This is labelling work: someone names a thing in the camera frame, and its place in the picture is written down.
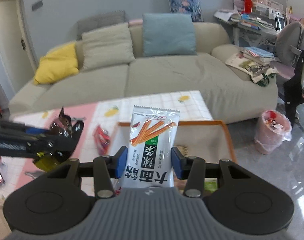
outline door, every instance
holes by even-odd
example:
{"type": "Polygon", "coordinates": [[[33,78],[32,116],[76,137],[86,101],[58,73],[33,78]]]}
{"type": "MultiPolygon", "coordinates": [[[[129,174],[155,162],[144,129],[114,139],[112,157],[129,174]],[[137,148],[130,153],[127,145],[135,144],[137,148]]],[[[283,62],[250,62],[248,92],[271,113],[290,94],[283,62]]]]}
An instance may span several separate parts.
{"type": "Polygon", "coordinates": [[[0,0],[0,57],[15,93],[34,76],[20,29],[18,2],[0,0]]]}

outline trash can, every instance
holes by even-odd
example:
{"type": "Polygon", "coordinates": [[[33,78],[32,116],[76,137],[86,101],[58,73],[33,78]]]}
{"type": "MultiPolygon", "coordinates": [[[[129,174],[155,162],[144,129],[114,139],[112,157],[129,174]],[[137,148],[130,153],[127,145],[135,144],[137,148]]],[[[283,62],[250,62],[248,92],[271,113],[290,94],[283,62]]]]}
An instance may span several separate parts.
{"type": "Polygon", "coordinates": [[[257,122],[255,134],[255,147],[262,154],[270,154],[274,149],[279,147],[283,141],[292,139],[292,126],[285,117],[275,110],[268,110],[262,113],[257,122]]]}

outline yellow pillow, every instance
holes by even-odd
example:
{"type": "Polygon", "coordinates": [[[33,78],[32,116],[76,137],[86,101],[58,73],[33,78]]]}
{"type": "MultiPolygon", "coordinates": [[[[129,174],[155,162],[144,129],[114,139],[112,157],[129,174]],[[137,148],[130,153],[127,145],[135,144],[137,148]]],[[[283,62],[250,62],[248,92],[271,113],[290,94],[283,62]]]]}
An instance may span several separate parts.
{"type": "Polygon", "coordinates": [[[52,84],[78,73],[75,43],[70,43],[40,58],[34,84],[52,84]]]}

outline green label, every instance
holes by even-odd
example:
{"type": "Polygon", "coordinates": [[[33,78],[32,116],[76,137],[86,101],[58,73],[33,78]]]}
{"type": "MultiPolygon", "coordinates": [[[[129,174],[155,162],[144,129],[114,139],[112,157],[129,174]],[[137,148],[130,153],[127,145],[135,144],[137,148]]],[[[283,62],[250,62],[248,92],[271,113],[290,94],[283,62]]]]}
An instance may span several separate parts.
{"type": "Polygon", "coordinates": [[[157,141],[159,139],[159,136],[155,136],[152,139],[149,139],[148,141],[145,142],[147,145],[157,145],[157,141]]]}

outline red snack wrapper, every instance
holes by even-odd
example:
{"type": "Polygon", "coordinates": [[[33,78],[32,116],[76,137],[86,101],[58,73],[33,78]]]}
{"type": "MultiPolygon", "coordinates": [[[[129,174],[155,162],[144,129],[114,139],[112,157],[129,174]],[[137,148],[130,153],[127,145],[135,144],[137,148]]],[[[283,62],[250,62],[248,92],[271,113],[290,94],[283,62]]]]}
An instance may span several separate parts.
{"type": "Polygon", "coordinates": [[[108,151],[108,145],[110,144],[111,138],[108,132],[98,126],[94,131],[94,141],[98,149],[99,155],[106,155],[108,151]]]}

